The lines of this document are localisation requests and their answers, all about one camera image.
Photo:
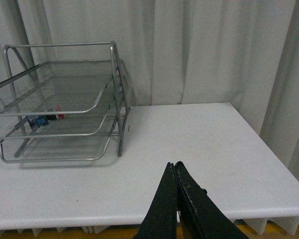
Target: white curtain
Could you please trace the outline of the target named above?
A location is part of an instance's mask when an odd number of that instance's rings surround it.
[[[299,0],[0,0],[0,81],[4,44],[109,40],[129,72],[132,105],[230,102],[299,179]]]

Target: metal mesh tray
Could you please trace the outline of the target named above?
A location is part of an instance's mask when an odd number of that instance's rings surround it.
[[[23,117],[21,122],[17,116],[0,117],[0,139],[88,136],[97,133],[104,121],[113,122],[115,115],[114,94],[113,91],[107,91],[91,111],[84,114],[67,114],[54,120],[47,120],[45,117],[43,119],[47,125],[40,127],[31,127],[27,117]]]
[[[46,62],[32,67],[0,83],[0,116],[90,111],[105,87],[113,85],[111,69],[111,61]]]
[[[7,163],[97,160],[104,155],[115,124],[116,120],[104,123],[92,136],[1,140],[0,156]]]

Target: silver metal frame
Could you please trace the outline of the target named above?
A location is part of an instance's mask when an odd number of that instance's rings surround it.
[[[39,68],[40,66],[42,66],[43,64],[39,64],[36,65],[34,67],[28,68],[25,61],[23,60],[21,54],[19,53],[19,51],[17,50],[17,48],[32,48],[32,47],[62,47],[62,46],[88,46],[88,45],[109,45],[110,47],[110,56],[111,56],[111,64],[112,64],[112,80],[113,80],[113,89],[114,89],[114,102],[115,102],[115,107],[116,107],[116,116],[114,117],[114,122],[113,125],[111,127],[111,130],[109,133],[93,133],[95,135],[98,136],[108,136],[108,140],[104,146],[104,149],[102,151],[102,154],[99,155],[96,158],[76,158],[76,159],[47,159],[47,160],[5,160],[4,158],[4,151],[2,148],[2,142],[4,140],[6,140],[7,138],[9,138],[9,136],[17,129],[21,129],[22,132],[22,136],[15,136],[15,137],[11,137],[11,138],[24,138],[25,141],[24,143],[20,146],[20,148],[17,150],[16,154],[19,154],[23,151],[23,149],[26,147],[27,142],[30,140],[30,138],[35,138],[35,137],[59,137],[59,136],[87,136],[87,135],[91,135],[91,134],[60,134],[60,135],[26,135],[25,129],[24,129],[24,123],[25,120],[22,118],[22,116],[26,116],[26,115],[30,115],[31,112],[21,112],[20,108],[18,107],[18,99],[16,96],[16,91],[15,91],[15,86],[14,86],[14,81],[16,79],[19,79],[20,77],[29,74],[33,71],[35,71],[37,68]],[[12,71],[11,71],[11,67],[10,67],[10,62],[9,62],[9,58],[8,58],[8,50],[12,49],[13,52],[15,53],[15,55],[17,56],[18,60],[20,61],[22,67],[24,68],[24,72],[16,75],[16,76],[12,76]],[[7,76],[9,77],[8,80],[3,81],[0,83],[0,87],[3,87],[4,85],[10,84],[10,91],[11,94],[13,96],[14,99],[14,104],[13,106],[16,106],[17,112],[13,113],[14,116],[18,117],[18,121],[19,123],[15,126],[14,129],[12,129],[10,131],[10,133],[8,133],[6,135],[6,137],[0,137],[1,141],[0,141],[0,157],[4,162],[7,163],[13,163],[13,162],[40,162],[40,161],[72,161],[72,160],[97,160],[99,158],[101,158],[107,147],[108,144],[110,142],[110,138],[112,135],[117,135],[120,138],[120,143],[119,143],[119,149],[118,149],[118,156],[122,155],[122,151],[123,151],[123,141],[124,141],[124,130],[125,130],[125,125],[126,125],[126,121],[127,121],[127,117],[130,111],[130,108],[128,107],[127,101],[126,101],[126,95],[125,95],[125,90],[124,90],[124,77],[122,76],[122,69],[121,69],[121,59],[119,58],[119,53],[118,53],[118,49],[117,49],[117,45],[115,41],[109,41],[109,42],[88,42],[88,43],[66,43],[66,44],[33,44],[33,45],[6,45],[3,48],[3,56],[4,56],[4,63],[5,63],[5,67],[6,67],[6,72],[7,72]],[[100,97],[102,95],[104,91],[104,88],[102,90],[99,91],[98,97],[97,99],[94,101],[94,104],[92,105],[92,107],[89,109],[93,109],[99,102]],[[44,99],[43,94],[42,94],[42,104],[44,103],[44,101],[46,99]],[[121,115],[121,107],[122,104],[124,103],[125,108],[126,108],[126,113],[124,115],[124,117],[122,117]],[[10,108],[11,105],[6,106],[6,108],[0,113],[0,116],[11,116],[12,114],[9,113],[5,113],[5,111]],[[50,114],[83,114],[85,112],[88,112],[89,110],[85,110],[85,111],[77,111],[77,112],[67,112],[67,111],[62,111],[62,112],[49,112]],[[46,112],[38,112],[35,113],[36,115],[45,115]],[[114,132],[114,128],[116,126],[116,124],[118,125],[118,132]]]

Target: white table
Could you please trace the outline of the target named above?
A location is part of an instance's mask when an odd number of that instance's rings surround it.
[[[132,107],[122,157],[117,145],[94,162],[0,160],[0,230],[140,224],[183,161],[229,219],[296,231],[299,182],[229,103]]]

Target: yellow floor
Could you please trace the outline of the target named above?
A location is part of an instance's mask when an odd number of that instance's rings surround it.
[[[258,235],[247,225],[237,227],[250,239],[299,239],[299,227],[294,236],[286,233],[275,224],[267,224],[265,233]],[[132,239],[137,229],[106,229],[98,234],[86,234],[83,230],[69,230],[58,233],[57,231],[42,231],[37,239]],[[5,232],[0,239],[35,239],[32,232]],[[182,230],[177,228],[177,239],[183,239]]]

